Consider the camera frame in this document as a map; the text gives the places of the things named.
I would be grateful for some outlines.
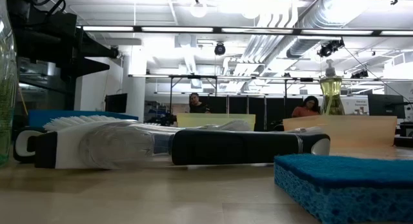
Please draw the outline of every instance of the white column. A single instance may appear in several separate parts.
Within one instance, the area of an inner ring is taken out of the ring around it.
[[[143,121],[145,113],[145,78],[128,77],[129,74],[146,74],[146,56],[142,46],[133,46],[130,56],[123,61],[123,92],[128,94],[126,114],[137,116]]]

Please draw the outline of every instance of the red shirt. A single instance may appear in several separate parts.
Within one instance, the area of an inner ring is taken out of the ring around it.
[[[313,110],[308,110],[305,107],[296,107],[292,113],[292,117],[308,117],[308,116],[315,116],[320,115]]]

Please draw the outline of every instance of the dish soap bottle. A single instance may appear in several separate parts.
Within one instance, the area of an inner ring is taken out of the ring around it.
[[[327,59],[327,64],[325,77],[320,79],[321,90],[324,95],[321,113],[324,115],[345,115],[340,99],[342,78],[336,75],[336,70],[332,67],[333,60]]]

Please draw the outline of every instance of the desk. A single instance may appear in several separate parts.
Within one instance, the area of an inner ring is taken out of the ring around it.
[[[399,148],[400,158],[413,150]],[[0,220],[13,224],[313,224],[267,167],[131,171],[0,168]]]

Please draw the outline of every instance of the black shirt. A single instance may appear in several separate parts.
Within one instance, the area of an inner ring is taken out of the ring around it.
[[[190,107],[190,111],[189,111],[189,112],[190,112],[191,114],[204,114],[204,113],[206,113],[206,112],[209,112],[208,105],[205,104],[205,103],[201,103],[201,104],[198,105],[198,106],[190,105],[189,107]]]

